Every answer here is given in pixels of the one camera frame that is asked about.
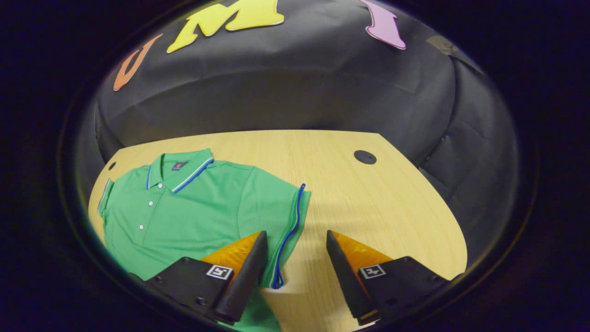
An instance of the polo shirt collar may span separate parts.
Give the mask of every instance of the polo shirt collar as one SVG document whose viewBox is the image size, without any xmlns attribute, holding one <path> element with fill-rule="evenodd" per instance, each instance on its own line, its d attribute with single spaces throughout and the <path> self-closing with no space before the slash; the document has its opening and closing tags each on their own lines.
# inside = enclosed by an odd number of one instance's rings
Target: polo shirt collar
<svg viewBox="0 0 590 332">
<path fill-rule="evenodd" d="M 186 162 L 186 164 L 180 170 L 174 171 L 167 179 L 163 179 L 163 167 L 165 162 L 169 161 Z M 199 176 L 212 162 L 214 159 L 211 149 L 180 154 L 162 154 L 154 160 L 147 171 L 146 189 L 163 183 L 170 191 L 177 193 Z"/>
</svg>

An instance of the wooden table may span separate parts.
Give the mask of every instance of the wooden table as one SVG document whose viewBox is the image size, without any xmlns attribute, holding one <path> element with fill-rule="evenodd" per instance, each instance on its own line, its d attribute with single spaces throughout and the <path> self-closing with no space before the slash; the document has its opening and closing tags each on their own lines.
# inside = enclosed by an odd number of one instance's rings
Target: wooden table
<svg viewBox="0 0 590 332">
<path fill-rule="evenodd" d="M 312 192 L 305 228 L 285 264 L 286 284 L 263 294 L 283 331 L 353 331 L 326 252 L 328 229 L 392 258 L 409 255 L 444 278 L 465 271 L 463 234 L 442 198 L 420 172 L 379 134 L 344 131 L 250 131 L 167 139 L 119 150 L 90 196 L 90 221 L 104 243 L 97 215 L 104 183 L 151 164 L 162 153 L 211 148 L 216 160 L 254 165 Z M 355 159 L 356 150 L 377 163 Z M 117 164 L 112 170 L 109 166 Z"/>
</svg>

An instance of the screw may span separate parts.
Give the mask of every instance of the screw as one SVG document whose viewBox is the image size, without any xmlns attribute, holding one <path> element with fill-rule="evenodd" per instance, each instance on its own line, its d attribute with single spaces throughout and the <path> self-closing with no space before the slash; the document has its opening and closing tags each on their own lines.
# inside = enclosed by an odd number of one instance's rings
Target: screw
<svg viewBox="0 0 590 332">
<path fill-rule="evenodd" d="M 207 301 L 206 301 L 204 298 L 202 298 L 202 297 L 198 297 L 198 298 L 196 298 L 195 302 L 196 302 L 198 305 L 207 305 Z"/>
</svg>

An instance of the shirt tag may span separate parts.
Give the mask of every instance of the shirt tag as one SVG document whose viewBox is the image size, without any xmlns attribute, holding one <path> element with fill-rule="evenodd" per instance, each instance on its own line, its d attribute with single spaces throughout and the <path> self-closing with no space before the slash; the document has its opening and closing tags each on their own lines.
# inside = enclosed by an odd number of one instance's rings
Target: shirt tag
<svg viewBox="0 0 590 332">
<path fill-rule="evenodd" d="M 177 162 L 176 164 L 174 164 L 174 167 L 172 167 L 172 170 L 173 171 L 180 170 L 186 164 L 188 164 L 188 161 L 185 161 L 185 162 Z"/>
</svg>

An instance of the shirt placket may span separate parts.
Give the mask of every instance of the shirt placket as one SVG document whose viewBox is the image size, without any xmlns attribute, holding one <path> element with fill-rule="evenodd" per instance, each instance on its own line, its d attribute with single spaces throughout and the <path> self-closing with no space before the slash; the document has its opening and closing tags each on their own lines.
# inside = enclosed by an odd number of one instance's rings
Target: shirt placket
<svg viewBox="0 0 590 332">
<path fill-rule="evenodd" d="M 164 187 L 164 185 L 162 183 L 158 183 L 157 185 L 154 185 L 152 188 L 148 189 L 147 199 L 145 202 L 145 204 L 147 205 L 147 208 L 146 208 L 147 213 L 145 214 L 145 218 L 140 221 L 140 225 L 139 225 L 139 230 L 140 230 L 140 234 L 141 234 L 139 243 L 141 243 L 141 244 L 143 244 L 143 240 L 146 236 L 146 232 L 148 230 L 149 223 L 150 223 L 151 219 L 153 218 L 153 215 L 156 211 L 156 207 L 158 206 L 158 203 L 162 199 L 162 196 L 164 195 L 165 190 L 166 190 L 166 188 Z"/>
</svg>

